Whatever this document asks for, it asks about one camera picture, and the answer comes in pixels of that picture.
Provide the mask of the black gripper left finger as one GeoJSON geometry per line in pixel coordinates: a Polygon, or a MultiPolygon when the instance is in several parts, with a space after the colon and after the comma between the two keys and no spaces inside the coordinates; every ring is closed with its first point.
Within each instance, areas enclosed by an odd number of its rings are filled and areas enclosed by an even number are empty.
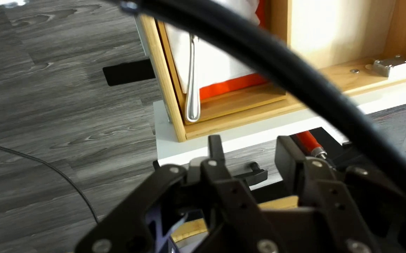
{"type": "Polygon", "coordinates": [[[279,253],[279,234],[246,184],[225,166],[222,140],[193,168],[165,164],[119,204],[76,246],[76,253],[163,253],[172,233],[200,212],[208,236],[194,253],[279,253]]]}

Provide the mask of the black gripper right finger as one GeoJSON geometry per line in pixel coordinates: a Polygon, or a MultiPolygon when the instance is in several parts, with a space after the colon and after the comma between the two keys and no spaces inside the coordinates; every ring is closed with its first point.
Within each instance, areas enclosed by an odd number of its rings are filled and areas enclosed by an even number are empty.
{"type": "Polygon", "coordinates": [[[406,194],[374,166],[308,156],[293,136],[277,139],[276,164],[301,206],[319,211],[346,253],[406,253],[406,194]]]}

